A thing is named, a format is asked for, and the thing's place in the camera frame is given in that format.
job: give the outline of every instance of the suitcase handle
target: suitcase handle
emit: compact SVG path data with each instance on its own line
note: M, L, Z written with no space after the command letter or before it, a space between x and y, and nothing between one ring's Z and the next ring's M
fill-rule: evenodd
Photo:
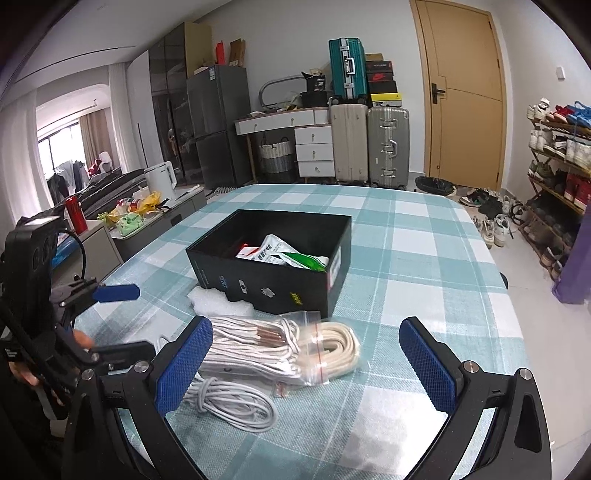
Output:
M345 58L345 73L355 75L355 59L353 57Z

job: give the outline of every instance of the teal plaid tablecloth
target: teal plaid tablecloth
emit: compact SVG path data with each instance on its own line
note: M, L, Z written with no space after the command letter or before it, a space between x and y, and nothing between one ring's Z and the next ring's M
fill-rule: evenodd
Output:
M332 320L362 344L358 371L276 399L279 420L261 435L181 405L169 422L197 465L218 479L403 479L445 420L398 344L417 316L460 359L490 372L527 366L499 271L472 220L443 197L328 185L254 185L223 196L155 240L108 284L137 283L136 301L96 305L77 327L107 343L175 337L193 317L197 284L185 248L239 208L351 215L351 266ZM485 415L457 470L469 472Z

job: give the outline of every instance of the white cabinet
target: white cabinet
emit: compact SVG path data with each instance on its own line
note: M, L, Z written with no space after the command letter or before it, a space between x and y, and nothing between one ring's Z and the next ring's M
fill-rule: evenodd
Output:
M335 162L330 126L295 129L295 152L301 177L334 177Z

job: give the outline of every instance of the screw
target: screw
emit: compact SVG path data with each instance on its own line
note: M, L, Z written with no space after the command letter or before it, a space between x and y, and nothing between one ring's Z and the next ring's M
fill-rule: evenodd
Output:
M471 374L475 374L480 370L478 364L476 362L473 362L472 360L467 360L462 365L464 367L464 370L470 372Z
M91 368L84 370L80 376L82 380L90 380L95 374L95 371Z
M139 362L137 362L134 365L134 370L139 373L142 374L144 373L148 368L150 367L150 362L148 362L147 360L140 360Z
M533 377L531 372L529 370L527 370L526 368L521 368L519 370L519 374L520 374L521 378L523 378L524 380L531 380L531 378Z

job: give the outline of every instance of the black box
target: black box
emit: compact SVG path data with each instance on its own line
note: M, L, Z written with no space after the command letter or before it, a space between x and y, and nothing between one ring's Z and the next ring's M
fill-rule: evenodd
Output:
M396 80L391 82L369 82L369 93L398 93Z
M366 73L393 73L394 68L390 60L367 60L365 71Z
M303 254L328 257L326 272L236 258L274 234ZM246 300L268 313L298 310L332 315L351 262L351 217L324 213L237 210L187 247L203 288Z

